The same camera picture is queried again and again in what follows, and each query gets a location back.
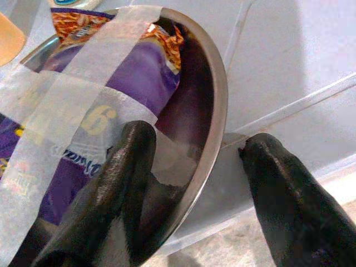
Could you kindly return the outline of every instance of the purple snack bag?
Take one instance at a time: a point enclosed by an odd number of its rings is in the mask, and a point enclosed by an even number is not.
[[[68,8],[54,8],[52,12],[53,23],[62,43],[47,60],[43,69],[56,72],[62,72],[101,25],[113,18],[105,13]],[[63,17],[70,17],[73,20],[68,22],[67,32],[58,26],[60,24],[58,22],[63,21]],[[76,21],[79,19],[83,21],[83,17],[86,18],[87,23],[78,26]],[[83,28],[89,34],[83,36]],[[170,36],[161,27],[152,24],[150,30],[141,37],[130,54],[118,66],[106,86],[123,92],[158,116],[175,92],[180,80],[179,50],[183,38],[176,27],[175,30],[176,35]],[[0,123],[0,178],[22,131],[23,127],[9,118],[5,118]],[[110,146],[107,146],[103,160],[109,149]],[[75,153],[69,147],[61,157],[42,200],[38,216],[58,225],[76,194],[99,172],[103,160],[96,159],[90,153]]]

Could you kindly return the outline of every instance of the gray floor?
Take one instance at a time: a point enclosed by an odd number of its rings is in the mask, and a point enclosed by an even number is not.
[[[356,221],[356,200],[343,205]],[[241,220],[202,241],[167,257],[151,258],[144,267],[174,266],[275,266],[258,223],[251,210]]]

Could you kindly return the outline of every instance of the metal bowl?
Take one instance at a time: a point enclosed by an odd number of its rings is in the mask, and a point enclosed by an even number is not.
[[[107,13],[116,14],[117,10]],[[167,19],[177,23],[182,30],[185,47],[181,54],[179,88],[159,116],[156,127],[170,139],[186,145],[189,148],[188,156],[197,162],[197,168],[180,201],[162,222],[160,230],[152,233],[145,241],[144,248],[135,259],[135,265],[147,260],[191,211],[219,153],[226,120],[228,87],[224,65],[214,42],[196,22],[178,11],[163,8],[159,24],[164,24]],[[58,44],[58,37],[52,36],[21,63],[34,71],[40,71]],[[13,263],[24,257],[29,262],[29,254],[25,253],[28,250],[26,244],[31,244],[35,257],[55,228],[37,219]]]

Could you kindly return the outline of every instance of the masking tape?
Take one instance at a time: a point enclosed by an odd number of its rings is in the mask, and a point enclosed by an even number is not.
[[[157,144],[151,172],[161,184],[187,185],[196,170],[197,163],[187,157],[180,144],[173,142],[157,128]]]
[[[0,266],[11,262],[37,217],[60,161],[53,147],[62,155],[72,139],[82,141],[80,134],[73,137],[83,123],[84,129],[90,129],[83,121],[87,111],[95,101],[105,101],[97,98],[103,95],[106,82],[147,27],[159,19],[160,12],[160,7],[121,8],[62,73],[37,74],[18,66],[14,75],[2,82],[0,94],[4,97],[0,100],[0,112],[21,125],[26,124],[26,129],[0,180]],[[121,112],[118,114],[123,118],[121,122],[142,119],[145,110],[136,111],[130,106],[132,103],[137,106],[135,100],[121,94],[117,99],[121,99],[117,111]],[[149,112],[146,117],[156,120]]]
[[[79,154],[85,153],[86,145],[90,144],[106,152],[120,139],[124,124],[136,120],[154,125],[157,117],[130,96],[105,87],[75,133],[70,149]],[[82,145],[83,151],[76,147],[77,144]]]

